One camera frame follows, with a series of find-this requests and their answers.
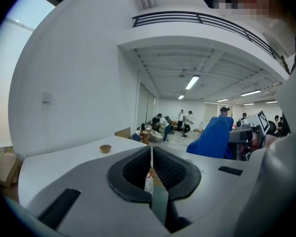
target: ceiling light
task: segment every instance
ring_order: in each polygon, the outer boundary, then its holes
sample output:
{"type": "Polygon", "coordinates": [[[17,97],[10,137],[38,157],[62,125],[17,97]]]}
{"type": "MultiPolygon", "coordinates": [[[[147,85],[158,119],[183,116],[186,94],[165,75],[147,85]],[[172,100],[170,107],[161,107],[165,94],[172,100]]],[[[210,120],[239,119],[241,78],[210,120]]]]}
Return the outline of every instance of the ceiling light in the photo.
{"type": "Polygon", "coordinates": [[[222,99],[222,100],[218,100],[217,102],[219,103],[219,102],[223,102],[223,101],[227,101],[227,100],[228,100],[228,98],[222,99]]]}
{"type": "Polygon", "coordinates": [[[244,93],[244,94],[241,94],[242,97],[244,96],[249,96],[249,95],[252,95],[252,94],[257,94],[257,93],[260,93],[261,90],[258,89],[258,90],[255,90],[255,91],[251,91],[251,92],[248,92],[248,93],[244,93]]]}
{"type": "Polygon", "coordinates": [[[185,89],[191,89],[192,86],[197,82],[197,80],[199,80],[199,76],[193,76],[193,78],[191,79],[191,81],[189,81],[185,89]]]}

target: brown bowl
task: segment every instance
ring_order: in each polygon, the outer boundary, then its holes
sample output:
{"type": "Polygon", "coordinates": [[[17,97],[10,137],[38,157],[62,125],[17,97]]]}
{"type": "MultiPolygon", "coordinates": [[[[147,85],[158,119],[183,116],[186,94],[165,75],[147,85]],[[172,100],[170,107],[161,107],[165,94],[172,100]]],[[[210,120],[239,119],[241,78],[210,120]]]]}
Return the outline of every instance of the brown bowl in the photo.
{"type": "Polygon", "coordinates": [[[102,146],[100,146],[100,149],[103,154],[107,154],[110,152],[111,146],[110,145],[102,145],[102,146]]]}

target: textured black rubber pad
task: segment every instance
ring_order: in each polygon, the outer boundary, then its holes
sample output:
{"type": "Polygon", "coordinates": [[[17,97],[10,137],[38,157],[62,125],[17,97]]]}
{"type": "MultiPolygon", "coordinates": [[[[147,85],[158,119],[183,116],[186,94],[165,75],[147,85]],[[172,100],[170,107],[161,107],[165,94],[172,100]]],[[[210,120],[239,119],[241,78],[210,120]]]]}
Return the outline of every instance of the textured black rubber pad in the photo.
{"type": "Polygon", "coordinates": [[[153,147],[153,168],[170,201],[189,197],[201,180],[201,172],[194,164],[159,147],[153,147]]]}
{"type": "Polygon", "coordinates": [[[226,167],[226,166],[221,166],[218,170],[232,174],[232,175],[237,175],[237,176],[241,176],[243,170],[241,169],[237,169],[237,168],[230,168],[230,167],[226,167]]]}
{"type": "Polygon", "coordinates": [[[80,194],[80,191],[65,189],[38,219],[50,228],[57,229],[80,194]]]}
{"type": "Polygon", "coordinates": [[[144,147],[118,161],[108,171],[109,186],[126,201],[149,203],[151,206],[152,196],[144,191],[150,160],[150,147],[144,147]]]}

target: black metal railing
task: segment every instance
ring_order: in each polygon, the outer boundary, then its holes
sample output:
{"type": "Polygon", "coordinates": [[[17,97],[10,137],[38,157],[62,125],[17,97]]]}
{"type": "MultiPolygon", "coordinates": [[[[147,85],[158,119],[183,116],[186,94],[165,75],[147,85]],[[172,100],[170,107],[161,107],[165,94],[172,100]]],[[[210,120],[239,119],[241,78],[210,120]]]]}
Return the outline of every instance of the black metal railing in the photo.
{"type": "Polygon", "coordinates": [[[267,44],[265,41],[263,41],[254,33],[226,19],[208,15],[208,14],[203,14],[198,12],[188,12],[188,11],[163,11],[163,12],[154,12],[154,13],[133,17],[133,27],[138,27],[138,26],[143,26],[148,24],[155,24],[155,23],[163,23],[163,22],[199,23],[199,24],[210,25],[210,26],[214,26],[214,27],[218,27],[218,28],[230,31],[234,34],[237,34],[251,41],[252,43],[256,44],[258,47],[263,49],[271,57],[273,57],[289,74],[289,69],[283,56],[280,56],[279,54],[277,54],[275,50],[272,47],[270,47],[269,44],[267,44]]]}

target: white floor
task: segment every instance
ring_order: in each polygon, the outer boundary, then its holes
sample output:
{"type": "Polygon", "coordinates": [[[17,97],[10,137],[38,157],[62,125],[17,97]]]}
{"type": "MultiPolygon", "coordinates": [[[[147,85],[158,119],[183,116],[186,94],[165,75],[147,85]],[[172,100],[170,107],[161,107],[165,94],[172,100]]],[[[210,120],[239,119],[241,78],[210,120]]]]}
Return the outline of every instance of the white floor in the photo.
{"type": "Polygon", "coordinates": [[[182,138],[181,135],[182,134],[180,132],[175,132],[175,134],[169,134],[168,135],[169,142],[165,142],[165,143],[151,142],[150,146],[152,146],[152,147],[163,146],[163,147],[169,147],[172,149],[186,152],[186,148],[188,147],[188,145],[198,139],[199,133],[195,133],[194,131],[190,131],[186,134],[187,135],[186,138],[182,138]]]}

